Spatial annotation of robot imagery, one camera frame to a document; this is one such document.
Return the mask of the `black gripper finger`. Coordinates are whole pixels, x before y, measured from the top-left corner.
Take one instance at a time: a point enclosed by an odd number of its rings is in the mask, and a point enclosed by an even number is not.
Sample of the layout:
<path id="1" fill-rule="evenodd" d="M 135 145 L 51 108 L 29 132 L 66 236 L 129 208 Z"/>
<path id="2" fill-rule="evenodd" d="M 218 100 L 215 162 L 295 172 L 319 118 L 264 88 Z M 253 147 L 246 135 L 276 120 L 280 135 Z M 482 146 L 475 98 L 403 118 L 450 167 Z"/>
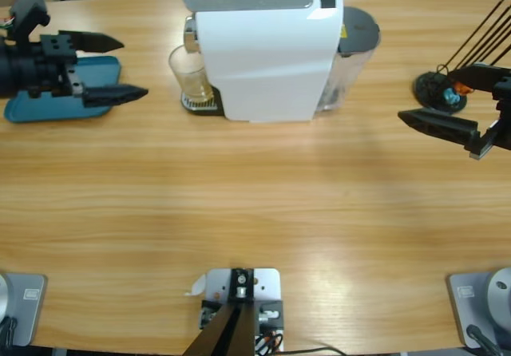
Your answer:
<path id="1" fill-rule="evenodd" d="M 470 150 L 479 141 L 478 123 L 435 109 L 410 109 L 398 112 L 398 118 L 412 129 Z"/>
<path id="2" fill-rule="evenodd" d="M 86 88 L 81 99 L 86 108 L 113 107 L 136 101 L 148 93 L 147 89 L 135 85 L 108 85 Z"/>
<path id="3" fill-rule="evenodd" d="M 102 33 L 60 30 L 58 34 L 68 36 L 73 48 L 83 52 L 109 52 L 124 47 L 122 42 Z"/>
<path id="4" fill-rule="evenodd" d="M 485 64 L 473 64 L 451 71 L 447 77 L 452 81 L 486 92 L 492 92 L 493 87 L 505 77 L 510 76 L 510 69 Z"/>

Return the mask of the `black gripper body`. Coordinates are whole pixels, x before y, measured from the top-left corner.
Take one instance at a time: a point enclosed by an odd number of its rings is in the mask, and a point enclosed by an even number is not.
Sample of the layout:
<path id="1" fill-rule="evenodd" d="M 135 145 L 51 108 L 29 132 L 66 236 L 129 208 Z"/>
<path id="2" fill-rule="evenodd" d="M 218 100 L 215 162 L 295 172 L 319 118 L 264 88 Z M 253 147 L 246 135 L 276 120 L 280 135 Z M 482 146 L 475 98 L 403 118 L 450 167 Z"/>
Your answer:
<path id="1" fill-rule="evenodd" d="M 472 159 L 482 159 L 492 147 L 510 150 L 510 77 L 503 77 L 493 87 L 498 118 L 480 136 L 469 151 Z"/>
<path id="2" fill-rule="evenodd" d="M 84 85 L 76 74 L 77 51 L 83 33 L 43 34 L 37 42 L 1 37 L 1 96 L 26 91 L 31 97 L 51 92 L 56 97 L 80 97 Z"/>

